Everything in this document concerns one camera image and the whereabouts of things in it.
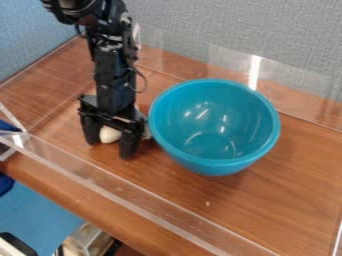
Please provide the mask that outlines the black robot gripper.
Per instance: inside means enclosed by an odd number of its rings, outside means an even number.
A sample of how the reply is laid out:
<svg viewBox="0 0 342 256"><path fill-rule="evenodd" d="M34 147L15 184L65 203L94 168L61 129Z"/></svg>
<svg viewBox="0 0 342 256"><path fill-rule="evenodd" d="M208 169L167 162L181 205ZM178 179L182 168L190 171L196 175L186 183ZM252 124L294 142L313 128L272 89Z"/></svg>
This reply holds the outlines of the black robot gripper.
<svg viewBox="0 0 342 256"><path fill-rule="evenodd" d="M90 145L101 142L101 128L107 124L122 132L119 156L130 159L139 148L145 132L145 116L135 108L137 79L122 78L97 85L97 94L79 97L81 123Z"/></svg>

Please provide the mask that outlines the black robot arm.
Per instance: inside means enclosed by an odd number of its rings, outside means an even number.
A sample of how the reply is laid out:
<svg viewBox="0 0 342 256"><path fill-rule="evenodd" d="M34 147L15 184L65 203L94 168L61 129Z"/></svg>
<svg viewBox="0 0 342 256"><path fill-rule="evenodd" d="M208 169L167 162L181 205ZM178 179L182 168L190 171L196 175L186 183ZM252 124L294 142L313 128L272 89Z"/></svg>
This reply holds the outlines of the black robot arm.
<svg viewBox="0 0 342 256"><path fill-rule="evenodd" d="M86 141L101 142L105 127L121 133L119 156L131 158L146 132L147 117L135 107L137 80L145 75L135 67L138 45L133 18L123 0L41 0L63 24L73 25L87 39L95 63L97 93L79 96L79 116Z"/></svg>

